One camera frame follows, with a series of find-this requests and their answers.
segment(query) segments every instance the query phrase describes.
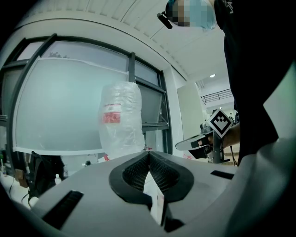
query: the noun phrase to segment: black slot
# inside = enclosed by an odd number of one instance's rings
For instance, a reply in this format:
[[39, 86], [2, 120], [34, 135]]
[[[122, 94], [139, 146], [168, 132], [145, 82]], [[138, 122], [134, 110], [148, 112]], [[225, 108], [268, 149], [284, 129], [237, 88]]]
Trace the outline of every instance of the black slot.
[[218, 170], [214, 170], [211, 175], [215, 175], [215, 176], [218, 176], [218, 177], [221, 177], [221, 178], [225, 178], [225, 179], [228, 179], [228, 180], [231, 180], [234, 176], [234, 174], [230, 174], [230, 173], [225, 173], [225, 172], [222, 172], [222, 171], [218, 171]]
[[54, 208], [52, 208], [44, 217], [43, 220], [49, 225], [60, 229], [74, 210], [83, 193], [70, 191]]

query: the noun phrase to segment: plastic bag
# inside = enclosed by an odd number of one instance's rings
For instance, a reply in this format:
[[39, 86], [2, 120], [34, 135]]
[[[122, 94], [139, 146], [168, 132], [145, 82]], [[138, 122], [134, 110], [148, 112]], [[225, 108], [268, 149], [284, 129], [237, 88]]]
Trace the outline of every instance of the plastic bag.
[[99, 135], [102, 149], [115, 159], [144, 149], [142, 96], [132, 82], [105, 86], [99, 108]]

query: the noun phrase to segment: ceiling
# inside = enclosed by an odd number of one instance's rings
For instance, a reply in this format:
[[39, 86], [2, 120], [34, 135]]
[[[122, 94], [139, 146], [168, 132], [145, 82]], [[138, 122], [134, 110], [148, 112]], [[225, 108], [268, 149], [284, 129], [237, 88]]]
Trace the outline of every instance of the ceiling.
[[145, 41], [187, 80], [198, 81], [211, 74], [216, 74], [218, 78], [227, 76], [223, 31], [218, 27], [211, 31], [177, 26], [167, 29], [156, 16], [164, 11], [167, 1], [42, 0], [25, 18], [58, 11], [95, 14], [99, 23], [110, 24], [111, 27]]

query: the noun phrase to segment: face mask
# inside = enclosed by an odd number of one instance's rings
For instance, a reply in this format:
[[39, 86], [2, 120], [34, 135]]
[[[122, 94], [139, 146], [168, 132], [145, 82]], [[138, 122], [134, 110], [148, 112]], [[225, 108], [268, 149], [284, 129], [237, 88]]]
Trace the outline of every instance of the face mask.
[[209, 0], [169, 0], [174, 24], [179, 26], [214, 29], [217, 26], [215, 10]]

